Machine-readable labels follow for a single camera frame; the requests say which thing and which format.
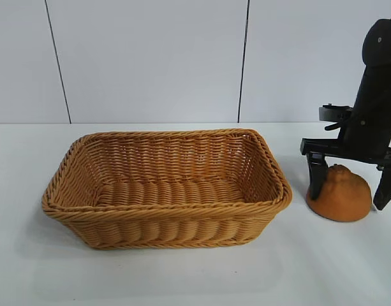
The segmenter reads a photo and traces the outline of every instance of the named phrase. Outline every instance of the wicker basket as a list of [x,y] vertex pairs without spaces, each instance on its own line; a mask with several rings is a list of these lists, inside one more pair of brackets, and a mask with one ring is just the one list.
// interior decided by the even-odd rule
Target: wicker basket
[[42,199],[96,249],[244,244],[290,202],[267,144],[246,129],[87,135]]

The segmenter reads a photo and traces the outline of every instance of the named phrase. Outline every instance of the black plastic part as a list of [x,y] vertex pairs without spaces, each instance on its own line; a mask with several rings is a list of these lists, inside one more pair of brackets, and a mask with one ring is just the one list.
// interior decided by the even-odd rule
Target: black plastic part
[[391,167],[384,168],[380,185],[375,193],[374,205],[378,210],[383,210],[391,200]]
[[385,154],[390,141],[391,66],[366,67],[346,124],[344,146],[377,157]]
[[362,46],[362,60],[368,67],[391,64],[391,19],[379,19]]
[[309,196],[316,200],[327,177],[328,166],[324,154],[308,153],[307,162],[310,173]]
[[352,108],[349,106],[323,105],[318,110],[320,121],[342,122],[351,116]]
[[300,144],[300,152],[303,155],[308,153],[320,153],[328,157],[352,159],[367,164],[377,164],[382,167],[391,166],[391,148],[382,157],[369,157],[366,154],[356,154],[347,150],[338,139],[307,139],[303,138]]

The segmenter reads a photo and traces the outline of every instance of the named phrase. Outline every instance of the white tabletop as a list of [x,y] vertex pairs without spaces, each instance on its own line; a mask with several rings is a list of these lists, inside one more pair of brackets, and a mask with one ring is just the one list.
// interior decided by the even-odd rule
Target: white tabletop
[[[95,251],[46,217],[40,199],[71,142],[98,131],[254,128],[293,188],[255,241],[215,249]],[[0,305],[391,305],[391,202],[354,223],[304,201],[301,138],[324,124],[0,125]],[[363,176],[373,165],[329,159]]]

